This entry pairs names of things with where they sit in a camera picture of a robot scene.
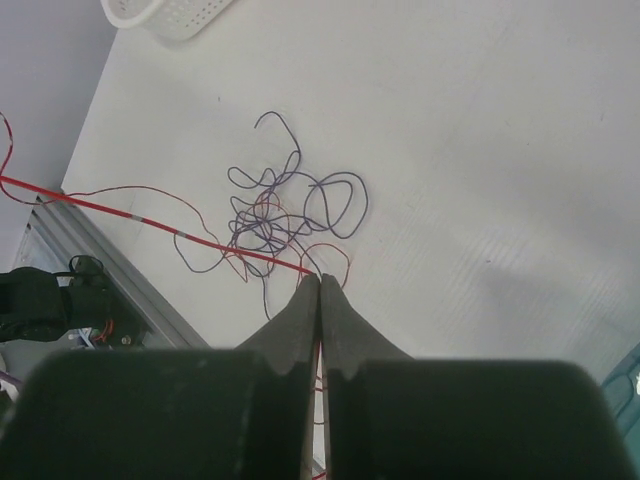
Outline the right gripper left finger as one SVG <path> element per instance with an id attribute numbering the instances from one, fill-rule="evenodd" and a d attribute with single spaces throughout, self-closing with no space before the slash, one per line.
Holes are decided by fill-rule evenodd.
<path id="1" fill-rule="evenodd" d="M 308 479 L 320 282 L 233 349 L 72 351 L 1 424 L 5 479 Z"/>

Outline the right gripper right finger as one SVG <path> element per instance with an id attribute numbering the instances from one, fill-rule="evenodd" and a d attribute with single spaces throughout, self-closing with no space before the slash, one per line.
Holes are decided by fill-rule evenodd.
<path id="1" fill-rule="evenodd" d="M 599 386 L 556 360 L 416 359 L 319 293 L 331 479 L 633 479 Z"/>

